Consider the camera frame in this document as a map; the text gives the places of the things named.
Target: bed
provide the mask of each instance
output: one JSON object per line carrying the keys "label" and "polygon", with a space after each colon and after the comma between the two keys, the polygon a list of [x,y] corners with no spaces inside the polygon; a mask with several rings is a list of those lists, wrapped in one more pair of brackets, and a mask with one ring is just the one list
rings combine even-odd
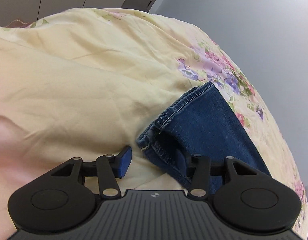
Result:
{"label": "bed", "polygon": [[[0,240],[15,227],[9,196],[80,156],[94,161],[131,145],[125,189],[181,189],[147,161],[135,139],[168,106],[211,81],[272,177],[302,202],[293,230],[308,233],[297,166],[261,96],[198,27],[130,9],[70,9],[26,28],[0,27]],[[95,179],[86,185],[97,193]]]}

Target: gray wall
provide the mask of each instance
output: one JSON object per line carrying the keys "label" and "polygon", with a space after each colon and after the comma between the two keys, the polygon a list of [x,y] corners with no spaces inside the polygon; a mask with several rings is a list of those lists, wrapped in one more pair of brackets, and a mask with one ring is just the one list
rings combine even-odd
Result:
{"label": "gray wall", "polygon": [[261,94],[308,185],[308,0],[164,0],[152,13],[197,25]]}

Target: blue denim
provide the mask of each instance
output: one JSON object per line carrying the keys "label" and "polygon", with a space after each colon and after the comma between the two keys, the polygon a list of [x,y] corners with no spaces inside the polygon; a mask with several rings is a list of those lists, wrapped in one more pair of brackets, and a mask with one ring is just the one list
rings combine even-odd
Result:
{"label": "blue denim", "polygon": [[[185,169],[177,165],[177,150],[222,162],[234,156],[270,175],[262,157],[217,88],[208,82],[192,88],[167,108],[136,140],[145,157],[189,188]],[[210,193],[222,185],[212,177]]]}

